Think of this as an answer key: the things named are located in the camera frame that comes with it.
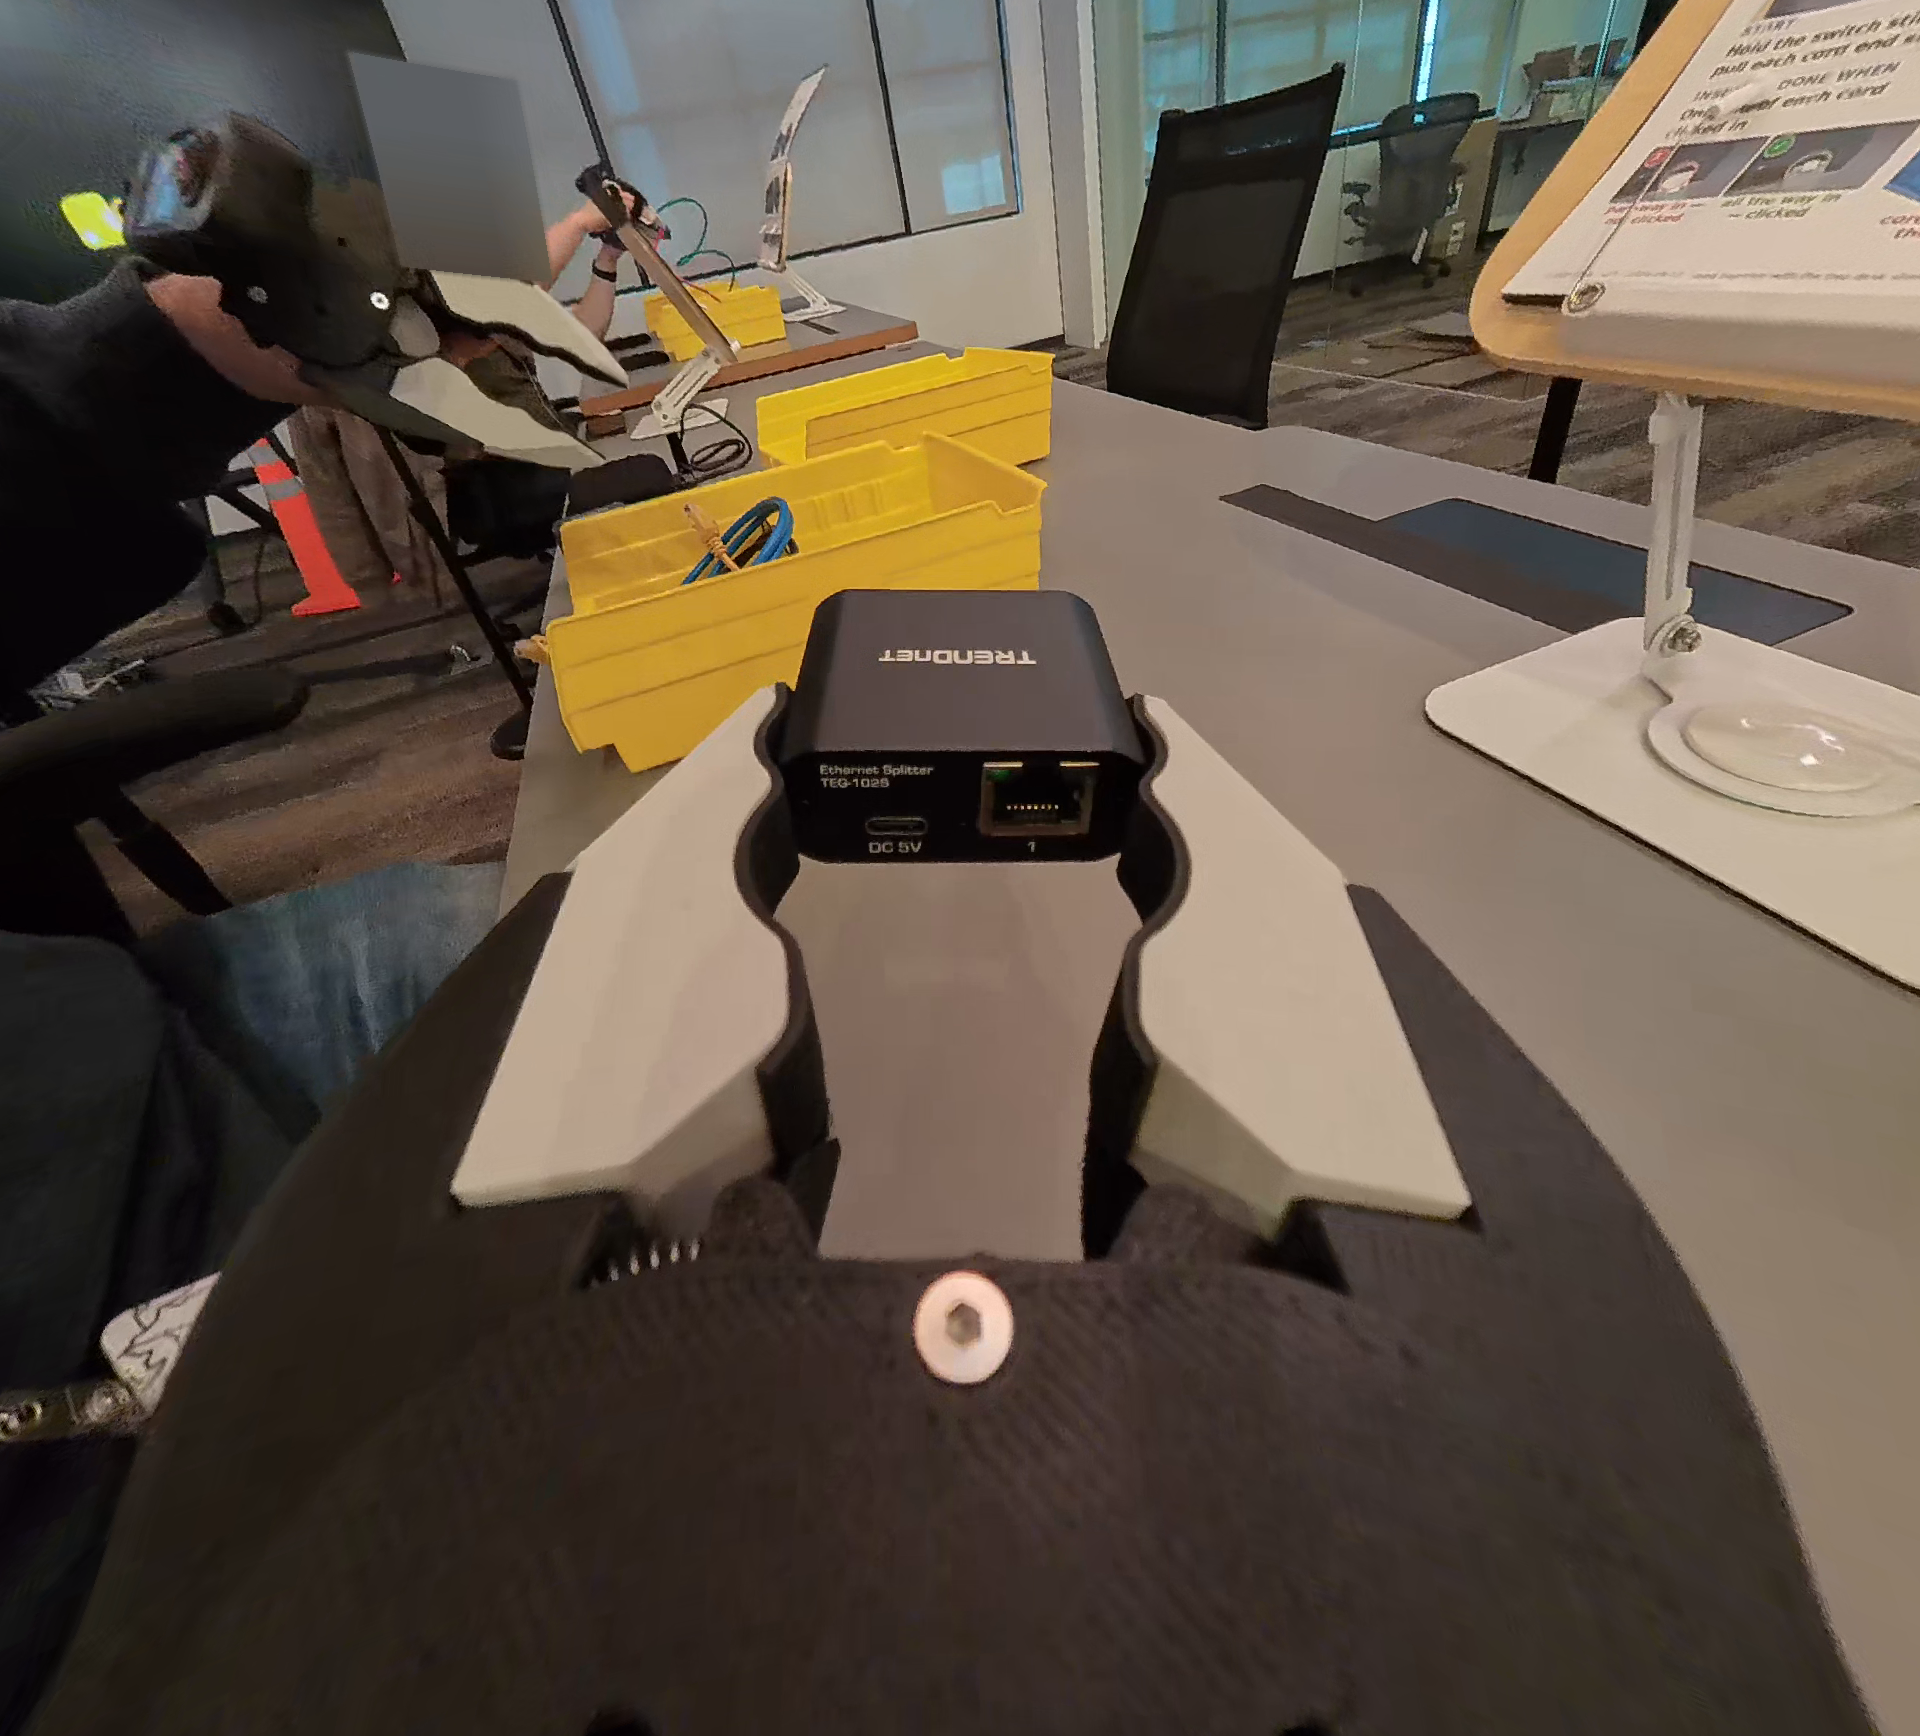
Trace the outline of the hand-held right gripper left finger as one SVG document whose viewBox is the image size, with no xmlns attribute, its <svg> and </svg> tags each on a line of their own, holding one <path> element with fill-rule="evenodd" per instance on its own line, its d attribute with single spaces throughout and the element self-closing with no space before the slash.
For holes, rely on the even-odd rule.
<svg viewBox="0 0 1920 1736">
<path fill-rule="evenodd" d="M 789 698 L 750 693 L 567 866 L 453 1203 L 619 1196 L 689 1235 L 733 1179 L 785 1177 L 824 1217 L 824 1052 L 780 923 L 800 876 L 777 761 Z"/>
</svg>

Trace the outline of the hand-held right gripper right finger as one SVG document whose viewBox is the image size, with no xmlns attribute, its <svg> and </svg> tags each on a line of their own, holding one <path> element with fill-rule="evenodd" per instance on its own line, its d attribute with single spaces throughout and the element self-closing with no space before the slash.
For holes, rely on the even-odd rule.
<svg viewBox="0 0 1920 1736">
<path fill-rule="evenodd" d="M 1165 698 L 1116 884 L 1137 914 L 1091 1052 L 1084 1245 L 1155 1183 L 1264 1245 L 1297 1205 L 1472 1207 L 1339 868 Z"/>
</svg>

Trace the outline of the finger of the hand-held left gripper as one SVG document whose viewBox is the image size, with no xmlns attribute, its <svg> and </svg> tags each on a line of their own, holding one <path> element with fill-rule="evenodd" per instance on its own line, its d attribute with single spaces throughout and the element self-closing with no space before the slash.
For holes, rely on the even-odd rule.
<svg viewBox="0 0 1920 1736">
<path fill-rule="evenodd" d="M 578 436 L 535 415 L 483 396 L 462 368 L 443 356 L 418 363 L 370 363 L 324 372 L 303 363 L 300 379 L 347 415 L 404 438 L 409 443 L 481 451 L 558 471 L 590 471 L 602 457 Z"/>
<path fill-rule="evenodd" d="M 535 283 L 428 270 L 426 311 L 457 337 L 507 337 L 540 356 L 569 363 L 590 379 L 626 387 L 626 372 L 606 344 L 578 320 L 578 309 Z"/>
</svg>

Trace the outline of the yellow plastic bin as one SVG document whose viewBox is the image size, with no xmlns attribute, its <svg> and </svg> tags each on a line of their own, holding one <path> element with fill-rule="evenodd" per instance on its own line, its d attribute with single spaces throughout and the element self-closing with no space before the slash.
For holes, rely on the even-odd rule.
<svg viewBox="0 0 1920 1736">
<path fill-rule="evenodd" d="M 883 743 L 883 719 L 828 719 L 838 669 L 883 702 L 906 683 L 920 719 L 939 679 L 1017 666 L 1038 683 L 1043 494 L 1030 469 L 932 432 L 567 520 L 569 607 L 544 646 L 572 747 L 631 771 L 678 763 L 774 687 L 798 693 L 806 731 L 780 754 Z"/>
<path fill-rule="evenodd" d="M 1030 350 L 914 356 L 861 374 L 766 391 L 753 447 L 769 466 L 867 443 L 908 447 L 930 436 L 1005 466 L 1048 452 L 1054 357 Z"/>
</svg>

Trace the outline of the black network switch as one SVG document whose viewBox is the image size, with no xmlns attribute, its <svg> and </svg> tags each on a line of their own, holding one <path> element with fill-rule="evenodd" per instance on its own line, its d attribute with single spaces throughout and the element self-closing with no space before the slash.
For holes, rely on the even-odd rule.
<svg viewBox="0 0 1920 1736">
<path fill-rule="evenodd" d="M 842 588 L 806 629 L 774 758 L 804 859 L 1116 859 L 1146 747 L 1091 603 Z"/>
</svg>

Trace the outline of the person's left hand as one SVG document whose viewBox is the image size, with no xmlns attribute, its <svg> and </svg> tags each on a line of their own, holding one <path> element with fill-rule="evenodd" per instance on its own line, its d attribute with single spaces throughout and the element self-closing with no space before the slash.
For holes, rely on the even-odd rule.
<svg viewBox="0 0 1920 1736">
<path fill-rule="evenodd" d="M 254 344 L 248 329 L 223 309 L 223 290 L 214 280 L 159 273 L 143 275 L 142 290 L 232 388 L 280 406 L 300 406 L 317 399 L 291 353 Z"/>
</svg>

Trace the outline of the large black screen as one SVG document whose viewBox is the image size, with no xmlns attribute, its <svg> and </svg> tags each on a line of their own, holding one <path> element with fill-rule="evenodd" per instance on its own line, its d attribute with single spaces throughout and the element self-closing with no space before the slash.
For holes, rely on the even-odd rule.
<svg viewBox="0 0 1920 1736">
<path fill-rule="evenodd" d="M 98 283 L 114 252 L 62 198 L 121 198 L 143 149 L 223 114 L 370 173 L 350 52 L 403 58 L 384 0 L 4 0 L 4 297 Z"/>
</svg>

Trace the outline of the small yellow bin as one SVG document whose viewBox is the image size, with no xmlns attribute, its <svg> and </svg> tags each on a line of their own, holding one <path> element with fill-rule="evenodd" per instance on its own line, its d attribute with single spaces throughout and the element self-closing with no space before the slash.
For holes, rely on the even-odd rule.
<svg viewBox="0 0 1920 1736">
<path fill-rule="evenodd" d="M 789 341 L 780 290 L 749 283 L 696 283 L 689 297 L 707 320 L 744 353 Z M 645 325 L 657 337 L 658 353 L 671 363 L 689 363 L 701 353 L 701 337 L 688 325 L 662 290 L 645 295 Z"/>
</svg>

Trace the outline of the orange traffic cone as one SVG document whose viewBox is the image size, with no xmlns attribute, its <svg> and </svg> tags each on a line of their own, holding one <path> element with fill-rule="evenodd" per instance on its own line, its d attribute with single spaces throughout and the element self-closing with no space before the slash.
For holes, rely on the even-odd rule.
<svg viewBox="0 0 1920 1736">
<path fill-rule="evenodd" d="M 291 607 L 295 620 L 355 613 L 361 607 L 361 599 L 324 546 L 300 474 L 276 436 L 268 436 L 250 447 L 250 471 L 291 555 L 291 565 L 300 572 L 303 595 Z"/>
</svg>

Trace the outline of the wooden desk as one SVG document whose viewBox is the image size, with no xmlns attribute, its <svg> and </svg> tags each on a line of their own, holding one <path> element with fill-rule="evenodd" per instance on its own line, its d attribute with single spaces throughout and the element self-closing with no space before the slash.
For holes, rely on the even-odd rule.
<svg viewBox="0 0 1920 1736">
<path fill-rule="evenodd" d="M 720 363 L 694 388 L 730 388 L 739 383 L 763 383 L 782 374 L 800 374 L 854 356 L 867 356 L 892 345 L 922 341 L 920 329 L 901 314 L 880 309 L 849 306 L 835 314 L 817 314 L 806 323 L 789 323 L 782 344 L 744 345 L 739 357 Z M 624 383 L 602 391 L 583 391 L 578 406 L 583 416 L 617 416 L 628 406 L 647 406 L 662 388 L 671 388 L 694 363 L 657 363 L 647 368 L 624 372 Z"/>
</svg>

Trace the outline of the person's leg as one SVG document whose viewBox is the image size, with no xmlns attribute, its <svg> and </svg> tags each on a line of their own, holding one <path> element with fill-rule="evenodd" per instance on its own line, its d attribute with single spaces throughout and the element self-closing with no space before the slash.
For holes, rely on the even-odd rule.
<svg viewBox="0 0 1920 1736">
<path fill-rule="evenodd" d="M 181 919 L 138 961 L 291 1130 L 312 1127 L 494 928 L 503 862 L 404 862 Z"/>
</svg>

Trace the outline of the white board stand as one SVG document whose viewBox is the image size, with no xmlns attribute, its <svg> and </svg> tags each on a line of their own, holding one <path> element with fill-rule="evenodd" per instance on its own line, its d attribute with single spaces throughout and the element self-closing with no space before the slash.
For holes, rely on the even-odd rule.
<svg viewBox="0 0 1920 1736">
<path fill-rule="evenodd" d="M 1642 615 L 1435 687 L 1426 719 L 1916 987 L 1916 696 L 1697 615 L 1702 425 L 1677 391 L 1649 411 Z"/>
</svg>

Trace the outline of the black office chair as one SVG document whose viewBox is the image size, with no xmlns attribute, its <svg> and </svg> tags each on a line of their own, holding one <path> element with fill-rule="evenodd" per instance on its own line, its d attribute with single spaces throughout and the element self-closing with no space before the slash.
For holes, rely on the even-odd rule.
<svg viewBox="0 0 1920 1736">
<path fill-rule="evenodd" d="M 1474 92 L 1404 100 L 1377 122 L 1374 182 L 1343 182 L 1343 217 L 1366 252 L 1421 262 L 1450 206 L 1455 158 L 1480 115 Z"/>
</svg>

